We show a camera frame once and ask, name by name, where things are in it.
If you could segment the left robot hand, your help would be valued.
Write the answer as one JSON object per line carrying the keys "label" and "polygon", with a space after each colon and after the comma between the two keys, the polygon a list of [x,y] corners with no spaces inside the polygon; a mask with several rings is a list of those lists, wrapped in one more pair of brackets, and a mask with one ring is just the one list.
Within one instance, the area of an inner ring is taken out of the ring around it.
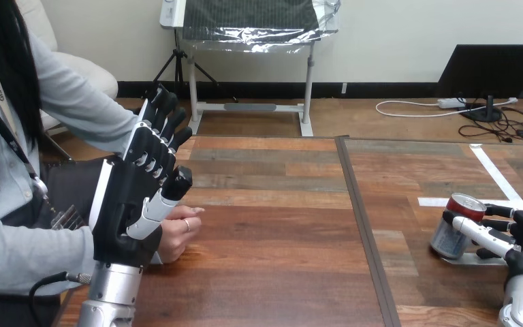
{"label": "left robot hand", "polygon": [[177,96],[157,83],[146,94],[123,154],[104,160],[89,223],[93,258],[109,266],[162,264],[162,221],[193,185],[190,168],[176,163],[193,135],[177,127],[186,112]]}

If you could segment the person's hand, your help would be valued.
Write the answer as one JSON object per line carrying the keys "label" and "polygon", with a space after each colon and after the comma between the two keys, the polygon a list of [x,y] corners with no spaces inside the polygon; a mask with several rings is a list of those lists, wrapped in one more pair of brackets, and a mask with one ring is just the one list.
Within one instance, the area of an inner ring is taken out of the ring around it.
{"label": "person's hand", "polygon": [[157,255],[162,264],[175,262],[185,252],[201,230],[199,214],[205,211],[201,207],[176,206],[161,222],[162,235]]}

